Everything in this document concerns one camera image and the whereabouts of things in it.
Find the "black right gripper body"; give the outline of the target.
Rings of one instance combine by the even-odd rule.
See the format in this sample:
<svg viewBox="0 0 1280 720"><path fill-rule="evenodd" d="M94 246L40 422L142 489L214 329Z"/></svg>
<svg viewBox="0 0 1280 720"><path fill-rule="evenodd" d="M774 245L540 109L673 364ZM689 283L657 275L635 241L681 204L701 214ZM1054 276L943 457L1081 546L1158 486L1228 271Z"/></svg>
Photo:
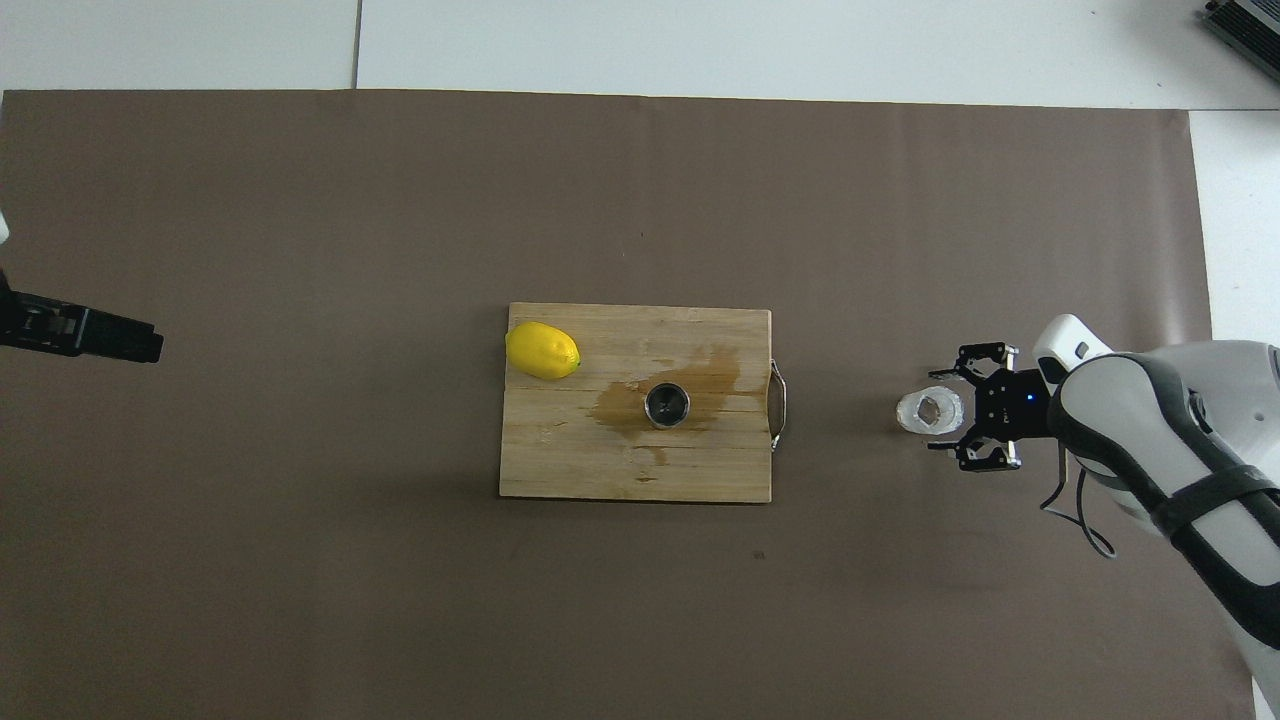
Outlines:
<svg viewBox="0 0 1280 720"><path fill-rule="evenodd" d="M1037 369L1000 368L975 386L974 430L998 442L1048 438L1050 391Z"/></svg>

